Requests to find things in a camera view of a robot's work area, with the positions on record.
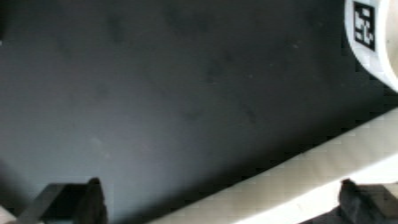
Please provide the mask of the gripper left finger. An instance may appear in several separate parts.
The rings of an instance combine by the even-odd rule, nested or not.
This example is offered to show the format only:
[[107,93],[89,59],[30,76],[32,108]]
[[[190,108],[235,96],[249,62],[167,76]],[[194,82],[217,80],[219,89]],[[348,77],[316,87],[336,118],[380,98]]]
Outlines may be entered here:
[[14,224],[108,224],[101,181],[52,183],[16,217]]

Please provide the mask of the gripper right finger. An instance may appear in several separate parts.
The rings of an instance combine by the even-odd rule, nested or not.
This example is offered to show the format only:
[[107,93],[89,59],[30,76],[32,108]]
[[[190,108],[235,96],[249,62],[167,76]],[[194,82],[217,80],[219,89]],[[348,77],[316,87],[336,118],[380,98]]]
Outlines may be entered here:
[[352,224],[398,224],[398,197],[384,184],[341,182],[339,210]]

